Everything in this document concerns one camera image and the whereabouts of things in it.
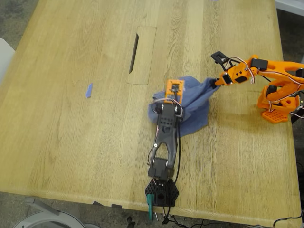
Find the blue towel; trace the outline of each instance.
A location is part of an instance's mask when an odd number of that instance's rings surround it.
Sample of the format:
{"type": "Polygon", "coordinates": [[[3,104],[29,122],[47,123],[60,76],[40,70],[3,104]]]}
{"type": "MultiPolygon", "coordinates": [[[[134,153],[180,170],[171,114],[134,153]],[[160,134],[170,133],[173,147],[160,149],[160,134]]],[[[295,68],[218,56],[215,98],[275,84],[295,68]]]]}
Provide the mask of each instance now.
{"type": "MultiPolygon", "coordinates": [[[[214,78],[207,78],[203,83],[191,76],[180,77],[185,80],[182,98],[183,121],[180,123],[180,136],[191,134],[208,124],[209,97],[218,90],[219,86],[213,88],[214,78]]],[[[158,92],[153,99],[164,98],[165,92],[158,92]]],[[[157,122],[157,114],[148,107],[148,117],[153,123],[157,122]]]]}

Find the rectangular cutout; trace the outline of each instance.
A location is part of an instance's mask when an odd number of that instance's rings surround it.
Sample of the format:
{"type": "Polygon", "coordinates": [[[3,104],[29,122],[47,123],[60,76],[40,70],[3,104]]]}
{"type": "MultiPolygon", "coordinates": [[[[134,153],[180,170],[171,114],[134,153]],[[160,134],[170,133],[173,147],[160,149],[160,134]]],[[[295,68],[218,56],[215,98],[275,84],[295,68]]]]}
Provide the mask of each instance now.
{"type": "Polygon", "coordinates": [[[156,27],[138,26],[127,83],[147,85],[153,55],[156,27]]]}

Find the blue tape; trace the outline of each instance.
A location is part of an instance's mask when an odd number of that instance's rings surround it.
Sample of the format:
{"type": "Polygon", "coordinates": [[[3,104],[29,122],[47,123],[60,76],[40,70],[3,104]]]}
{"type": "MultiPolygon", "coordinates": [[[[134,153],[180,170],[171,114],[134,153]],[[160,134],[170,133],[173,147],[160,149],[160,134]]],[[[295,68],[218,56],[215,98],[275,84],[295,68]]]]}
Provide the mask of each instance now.
{"type": "Polygon", "coordinates": [[[92,89],[93,89],[93,83],[91,83],[87,89],[87,92],[85,94],[87,98],[91,97],[92,89]]]}

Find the green part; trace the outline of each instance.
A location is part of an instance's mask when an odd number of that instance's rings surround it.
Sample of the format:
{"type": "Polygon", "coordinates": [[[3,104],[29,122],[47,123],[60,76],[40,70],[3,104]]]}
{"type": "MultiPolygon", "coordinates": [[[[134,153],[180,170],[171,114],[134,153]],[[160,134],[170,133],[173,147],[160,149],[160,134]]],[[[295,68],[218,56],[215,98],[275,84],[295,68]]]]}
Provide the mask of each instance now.
{"type": "Polygon", "coordinates": [[[153,202],[154,202],[154,194],[147,195],[147,202],[149,205],[149,220],[153,220],[153,202]]]}

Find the wooden table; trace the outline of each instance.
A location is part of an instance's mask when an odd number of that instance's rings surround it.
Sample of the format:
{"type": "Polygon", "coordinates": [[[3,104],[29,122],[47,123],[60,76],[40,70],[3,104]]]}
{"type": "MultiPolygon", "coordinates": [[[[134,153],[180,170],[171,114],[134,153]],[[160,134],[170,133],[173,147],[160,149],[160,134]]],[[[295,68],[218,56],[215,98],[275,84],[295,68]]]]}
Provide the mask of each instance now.
{"type": "MultiPolygon", "coordinates": [[[[274,1],[41,0],[0,87],[0,190],[148,210],[148,103],[168,78],[218,77],[218,50],[282,59],[274,1]]],[[[208,126],[181,139],[172,214],[265,226],[300,214],[291,124],[256,106],[266,83],[219,89],[208,126]]]]}

